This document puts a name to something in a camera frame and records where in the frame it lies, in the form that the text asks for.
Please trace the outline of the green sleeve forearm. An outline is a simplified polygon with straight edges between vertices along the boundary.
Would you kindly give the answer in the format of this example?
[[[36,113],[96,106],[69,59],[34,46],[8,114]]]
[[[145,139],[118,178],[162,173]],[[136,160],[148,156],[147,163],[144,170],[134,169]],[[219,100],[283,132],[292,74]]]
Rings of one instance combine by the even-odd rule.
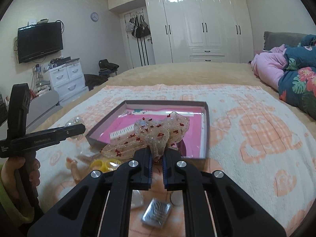
[[[13,202],[1,180],[1,236],[27,236],[33,220],[34,208]]]

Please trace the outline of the left hand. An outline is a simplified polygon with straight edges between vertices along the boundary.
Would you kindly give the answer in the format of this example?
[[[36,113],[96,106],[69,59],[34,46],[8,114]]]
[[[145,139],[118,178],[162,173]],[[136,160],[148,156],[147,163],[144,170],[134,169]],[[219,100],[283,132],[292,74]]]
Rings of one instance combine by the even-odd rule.
[[[19,169],[25,165],[25,161],[23,157],[10,157],[1,169],[1,181],[9,198],[13,201],[20,199],[18,183],[21,181],[21,176]],[[35,159],[28,177],[28,181],[32,187],[37,187],[40,184],[40,167],[40,162]]]

